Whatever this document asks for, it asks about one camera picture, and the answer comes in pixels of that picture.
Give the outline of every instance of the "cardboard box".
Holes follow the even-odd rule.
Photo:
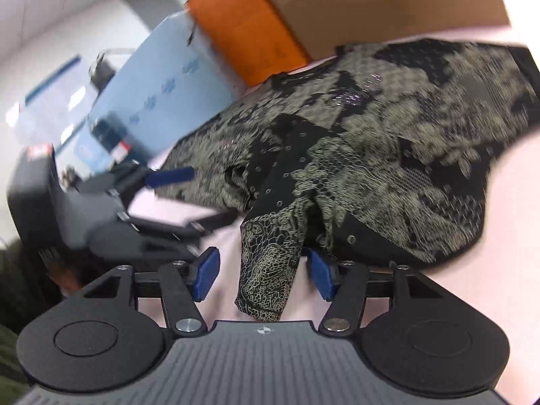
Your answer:
[[[310,62],[268,0],[190,0],[187,6],[247,86]]]
[[[270,0],[313,59],[337,45],[509,24],[502,0]]]

